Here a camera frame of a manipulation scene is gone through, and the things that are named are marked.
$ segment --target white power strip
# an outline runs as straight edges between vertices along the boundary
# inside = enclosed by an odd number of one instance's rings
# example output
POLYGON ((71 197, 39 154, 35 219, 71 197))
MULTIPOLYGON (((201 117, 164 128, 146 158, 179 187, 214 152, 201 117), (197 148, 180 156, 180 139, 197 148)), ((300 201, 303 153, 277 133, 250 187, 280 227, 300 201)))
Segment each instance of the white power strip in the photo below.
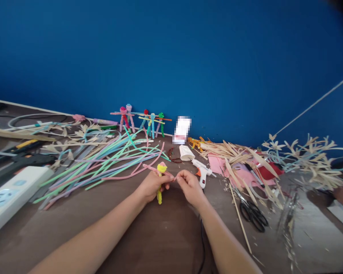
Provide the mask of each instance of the white power strip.
POLYGON ((38 186, 53 175, 48 167, 26 167, 0 187, 0 228, 35 194, 38 186))

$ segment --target white hot glue gun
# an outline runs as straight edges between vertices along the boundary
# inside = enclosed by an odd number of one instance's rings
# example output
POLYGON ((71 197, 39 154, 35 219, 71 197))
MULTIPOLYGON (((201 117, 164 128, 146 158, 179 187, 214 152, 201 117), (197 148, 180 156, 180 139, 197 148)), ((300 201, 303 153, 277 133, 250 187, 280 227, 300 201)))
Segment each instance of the white hot glue gun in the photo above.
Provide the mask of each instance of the white hot glue gun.
POLYGON ((204 189, 206 187, 206 175, 208 176, 213 175, 215 177, 216 175, 212 173, 211 169, 208 169, 207 166, 205 166, 200 161, 197 161, 196 159, 192 160, 192 164, 196 168, 198 168, 198 172, 196 173, 196 175, 201 177, 201 179, 199 179, 199 185, 201 186, 202 189, 204 189))

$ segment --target wire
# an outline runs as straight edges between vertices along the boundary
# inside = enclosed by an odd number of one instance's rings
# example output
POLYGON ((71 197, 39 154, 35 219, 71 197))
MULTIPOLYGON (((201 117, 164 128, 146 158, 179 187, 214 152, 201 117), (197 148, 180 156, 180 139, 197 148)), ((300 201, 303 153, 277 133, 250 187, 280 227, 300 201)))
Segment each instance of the wire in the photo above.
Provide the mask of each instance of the wire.
MULTIPOLYGON (((42 119, 46 119, 46 118, 52 118, 52 117, 56 117, 56 116, 63 116, 63 117, 64 117, 64 118, 63 118, 60 122, 58 122, 58 123, 62 123, 62 122, 64 122, 64 121, 68 118, 68 116, 65 115, 65 114, 52 114, 52 115, 48 115, 48 116, 41 117, 41 118, 42 118, 42 119)), ((11 115, 0 115, 0 117, 16 118, 15 116, 11 116, 11 115)), ((39 119, 39 117, 20 118, 20 119, 18 119, 18 121, 20 121, 20 120, 25 120, 25 119, 36 120, 36 119, 39 119)))
MULTIPOLYGON (((48 116, 47 113, 36 113, 36 114, 22 115, 22 116, 18 116, 18 117, 15 117, 15 118, 11 119, 8 122, 8 126, 11 127, 11 128, 15 128, 15 129, 22 129, 20 127, 14 126, 13 124, 15 124, 18 119, 23 119, 23 118, 27 119, 27 117, 29 117, 29 116, 37 116, 37 115, 47 115, 48 116)), ((26 129, 26 130, 33 131, 33 132, 37 131, 37 130, 34 130, 34 129, 26 129)), ((56 136, 62 136, 62 134, 57 134, 57 133, 53 133, 53 132, 46 132, 46 133, 47 134, 51 134, 51 135, 56 135, 56 136)))
POLYGON ((203 265, 205 264, 205 259, 206 259, 206 250, 205 250, 205 243, 203 241, 203 223, 201 219, 201 240, 202 240, 202 252, 203 252, 203 257, 202 257, 202 263, 201 266, 198 270, 198 274, 202 273, 203 265))
POLYGON ((305 109, 300 115, 298 115, 295 119, 293 119, 291 122, 289 122, 287 125, 285 125, 283 128, 281 128, 275 135, 279 134, 282 130, 287 128, 289 125, 291 125, 294 121, 296 121, 298 118, 300 118, 302 115, 304 115, 306 112, 308 112, 310 109, 312 109, 317 103, 319 103, 322 99, 327 97, 330 93, 335 91, 338 87, 340 87, 343 84, 343 80, 339 82, 334 88, 332 88, 330 91, 325 93, 322 97, 320 97, 315 103, 313 103, 310 107, 305 109))

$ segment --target yellow pipe cleaner figure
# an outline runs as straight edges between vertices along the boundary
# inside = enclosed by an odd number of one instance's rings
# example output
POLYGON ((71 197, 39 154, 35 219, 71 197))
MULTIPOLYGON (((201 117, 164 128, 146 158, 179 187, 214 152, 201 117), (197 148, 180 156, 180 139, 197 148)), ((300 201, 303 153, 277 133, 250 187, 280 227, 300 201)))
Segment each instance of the yellow pipe cleaner figure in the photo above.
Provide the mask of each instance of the yellow pipe cleaner figure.
MULTIPOLYGON (((167 170, 167 166, 165 165, 164 162, 161 162, 160 164, 157 165, 157 171, 159 172, 159 176, 161 177, 163 173, 167 170)), ((159 204, 162 203, 162 196, 161 196, 161 191, 160 191, 161 186, 159 186, 159 189, 157 190, 157 201, 159 204)))

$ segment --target black scissors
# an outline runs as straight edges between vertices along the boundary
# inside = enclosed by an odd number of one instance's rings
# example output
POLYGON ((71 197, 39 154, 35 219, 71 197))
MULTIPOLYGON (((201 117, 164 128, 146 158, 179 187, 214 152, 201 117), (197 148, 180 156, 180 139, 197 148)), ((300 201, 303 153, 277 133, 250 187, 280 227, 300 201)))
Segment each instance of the black scissors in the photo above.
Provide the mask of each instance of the black scissors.
POLYGON ((248 222, 252 222, 253 225, 257 228, 260 232, 265 232, 265 226, 268 226, 268 221, 266 217, 264 217, 262 211, 252 202, 247 201, 241 194, 240 191, 235 188, 236 194, 240 198, 240 212, 243 215, 244 219, 248 222))

